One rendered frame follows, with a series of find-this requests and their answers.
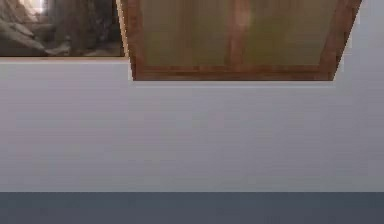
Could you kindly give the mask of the dark framed wall picture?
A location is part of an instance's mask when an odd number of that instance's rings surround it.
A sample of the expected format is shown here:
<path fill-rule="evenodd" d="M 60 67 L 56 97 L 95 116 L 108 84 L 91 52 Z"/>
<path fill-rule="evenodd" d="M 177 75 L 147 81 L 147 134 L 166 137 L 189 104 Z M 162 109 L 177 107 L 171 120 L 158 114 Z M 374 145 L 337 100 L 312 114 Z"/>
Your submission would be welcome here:
<path fill-rule="evenodd" d="M 124 55 L 117 0 L 0 0 L 0 58 Z"/>

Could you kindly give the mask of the brown wooden framed window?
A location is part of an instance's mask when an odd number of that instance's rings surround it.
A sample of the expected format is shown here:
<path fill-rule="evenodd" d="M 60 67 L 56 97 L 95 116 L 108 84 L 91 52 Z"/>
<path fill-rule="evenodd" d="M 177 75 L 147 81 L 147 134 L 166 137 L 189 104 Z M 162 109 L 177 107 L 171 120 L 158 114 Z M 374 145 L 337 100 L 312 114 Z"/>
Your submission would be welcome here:
<path fill-rule="evenodd" d="M 136 81 L 331 81 L 363 0 L 117 0 Z"/>

